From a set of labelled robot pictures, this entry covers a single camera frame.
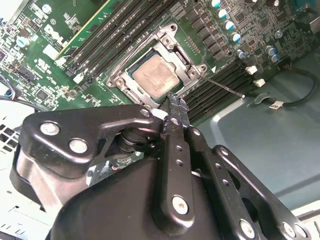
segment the white label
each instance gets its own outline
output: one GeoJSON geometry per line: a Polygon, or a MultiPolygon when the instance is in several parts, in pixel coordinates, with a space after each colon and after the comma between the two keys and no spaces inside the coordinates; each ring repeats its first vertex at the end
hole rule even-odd
{"type": "Polygon", "coordinates": [[[283,101],[275,101],[274,104],[272,104],[269,108],[277,110],[277,109],[281,108],[283,104],[284,104],[283,101]]]}

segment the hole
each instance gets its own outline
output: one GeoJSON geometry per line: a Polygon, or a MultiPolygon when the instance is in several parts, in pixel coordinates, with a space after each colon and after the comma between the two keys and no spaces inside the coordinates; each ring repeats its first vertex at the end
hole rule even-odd
{"type": "Polygon", "coordinates": [[[222,180],[222,182],[224,183],[224,185],[226,185],[227,187],[229,187],[230,185],[229,185],[229,182],[227,181],[227,180],[225,180],[225,179],[223,179],[222,180]]]}
{"type": "Polygon", "coordinates": [[[181,160],[179,160],[179,159],[177,159],[177,160],[175,161],[175,163],[176,163],[179,167],[182,167],[182,166],[184,165],[184,163],[183,163],[181,160]]]}

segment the mounting screw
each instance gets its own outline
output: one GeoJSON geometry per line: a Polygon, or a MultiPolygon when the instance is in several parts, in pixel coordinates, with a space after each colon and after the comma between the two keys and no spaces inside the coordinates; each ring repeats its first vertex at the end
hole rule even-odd
{"type": "Polygon", "coordinates": [[[284,230],[286,231],[286,233],[291,237],[291,238],[294,238],[296,237],[296,233],[295,231],[293,230],[293,228],[286,222],[283,222],[283,227],[284,227],[284,230]]]}
{"type": "Polygon", "coordinates": [[[193,129],[193,132],[197,136],[200,136],[200,134],[201,134],[198,129],[193,129]]]}
{"type": "Polygon", "coordinates": [[[143,116],[146,116],[147,118],[150,117],[150,113],[147,109],[141,109],[140,110],[140,113],[143,115],[143,116]]]}
{"type": "Polygon", "coordinates": [[[176,210],[178,214],[185,215],[188,212],[188,204],[186,201],[180,196],[174,196],[172,198],[173,208],[176,210]]]}
{"type": "Polygon", "coordinates": [[[240,227],[243,231],[243,233],[250,239],[255,238],[255,231],[250,223],[248,223],[246,220],[241,219],[240,220],[240,227]]]}
{"type": "Polygon", "coordinates": [[[306,231],[305,231],[301,226],[299,226],[298,224],[295,224],[294,226],[295,226],[296,231],[297,231],[301,236],[303,236],[304,238],[307,238],[307,237],[308,237],[306,231]]]}
{"type": "Polygon", "coordinates": [[[40,126],[40,130],[43,134],[49,135],[49,136],[57,135],[60,132],[59,126],[52,122],[43,123],[40,126]]]}
{"type": "Polygon", "coordinates": [[[83,154],[88,150],[88,145],[82,139],[73,139],[69,142],[69,147],[77,154],[83,154]]]}
{"type": "Polygon", "coordinates": [[[220,147],[220,151],[226,156],[229,155],[228,151],[224,147],[220,147]]]}
{"type": "Polygon", "coordinates": [[[166,36],[162,39],[162,43],[165,45],[165,46],[168,46],[170,45],[171,41],[170,39],[166,36]]]}
{"type": "Polygon", "coordinates": [[[179,125],[180,124],[179,120],[174,118],[174,117],[171,118],[171,122],[173,122],[175,125],[179,125]]]}

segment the white connector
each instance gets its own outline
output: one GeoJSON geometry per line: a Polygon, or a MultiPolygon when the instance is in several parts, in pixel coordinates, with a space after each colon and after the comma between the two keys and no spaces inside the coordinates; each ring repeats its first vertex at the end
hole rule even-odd
{"type": "Polygon", "coordinates": [[[253,84],[256,85],[258,88],[261,88],[263,85],[266,84],[266,81],[263,78],[261,78],[253,81],[253,84]]]}
{"type": "Polygon", "coordinates": [[[257,69],[256,66],[247,66],[247,67],[245,68],[245,71],[246,71],[248,74],[253,75],[253,74],[255,74],[256,72],[258,72],[258,69],[257,69]]]}

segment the chip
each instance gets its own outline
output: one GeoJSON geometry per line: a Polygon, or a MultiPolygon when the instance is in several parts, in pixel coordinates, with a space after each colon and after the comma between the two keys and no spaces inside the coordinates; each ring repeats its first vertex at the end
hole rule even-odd
{"type": "Polygon", "coordinates": [[[195,30],[199,30],[205,25],[204,21],[201,18],[198,18],[197,20],[192,23],[192,26],[195,30]]]}
{"type": "Polygon", "coordinates": [[[205,43],[205,45],[210,46],[215,42],[215,38],[212,35],[209,35],[205,39],[203,39],[203,42],[205,43]]]}
{"type": "Polygon", "coordinates": [[[215,60],[219,61],[220,59],[222,59],[225,55],[225,53],[221,50],[217,51],[214,53],[214,58],[215,60]]]}
{"type": "Polygon", "coordinates": [[[266,27],[268,25],[269,21],[267,18],[263,19],[261,22],[260,22],[260,25],[261,27],[266,27]]]}
{"type": "Polygon", "coordinates": [[[208,36],[210,34],[210,31],[209,29],[205,26],[204,28],[202,28],[201,30],[198,31],[198,35],[201,37],[201,38],[204,38],[206,36],[208,36]]]}
{"type": "Polygon", "coordinates": [[[259,56],[262,53],[261,49],[258,48],[257,50],[254,51],[254,54],[259,56]]]}
{"type": "Polygon", "coordinates": [[[37,92],[36,96],[37,96],[37,98],[41,99],[42,101],[46,100],[49,97],[49,95],[45,91],[43,91],[42,89],[40,89],[37,92]]]}
{"type": "Polygon", "coordinates": [[[179,84],[175,69],[160,55],[153,55],[132,74],[133,79],[157,100],[179,84]]]}
{"type": "Polygon", "coordinates": [[[220,46],[218,43],[215,43],[209,49],[214,54],[216,51],[220,50],[220,46]]]}
{"type": "Polygon", "coordinates": [[[185,17],[190,21],[193,22],[194,20],[196,20],[196,18],[198,17],[198,13],[196,12],[196,10],[191,9],[186,15],[185,17]]]}
{"type": "Polygon", "coordinates": [[[235,19],[238,22],[241,22],[244,18],[245,18],[245,15],[242,12],[240,14],[238,14],[237,16],[235,16],[235,19]]]}
{"type": "Polygon", "coordinates": [[[245,52],[248,52],[248,51],[250,50],[250,46],[249,46],[248,43],[245,43],[245,44],[241,47],[241,49],[242,49],[243,51],[245,51],[245,52]]]}

